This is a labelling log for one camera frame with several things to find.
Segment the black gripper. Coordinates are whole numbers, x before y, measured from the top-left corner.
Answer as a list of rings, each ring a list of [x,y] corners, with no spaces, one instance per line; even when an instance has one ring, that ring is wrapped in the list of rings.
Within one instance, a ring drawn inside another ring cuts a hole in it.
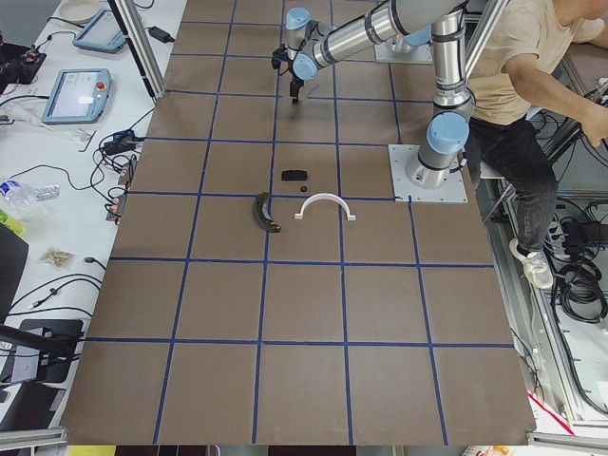
[[[300,89],[304,86],[304,81],[297,76],[293,76],[290,81],[290,97],[292,105],[298,104]]]

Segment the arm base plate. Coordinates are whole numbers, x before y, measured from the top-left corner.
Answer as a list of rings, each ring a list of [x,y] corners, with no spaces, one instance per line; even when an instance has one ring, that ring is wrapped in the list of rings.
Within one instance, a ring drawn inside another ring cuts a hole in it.
[[[431,43],[410,45],[401,36],[374,47],[375,61],[388,64],[430,65]]]
[[[458,160],[444,170],[425,168],[417,144],[390,144],[389,165],[393,199],[396,202],[467,203],[465,184]]]

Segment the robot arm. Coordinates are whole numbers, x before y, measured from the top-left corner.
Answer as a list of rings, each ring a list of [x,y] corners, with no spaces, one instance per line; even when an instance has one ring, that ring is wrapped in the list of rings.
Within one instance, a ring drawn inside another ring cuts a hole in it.
[[[312,18],[304,8],[286,14],[286,42],[277,48],[272,66],[287,65],[291,73],[290,97],[318,71],[362,50],[402,36],[430,31],[434,65],[433,116],[426,138],[406,172],[416,186],[435,189],[450,174],[452,161],[464,150],[469,135],[474,99],[466,83],[464,1],[385,1],[350,22],[334,28]]]

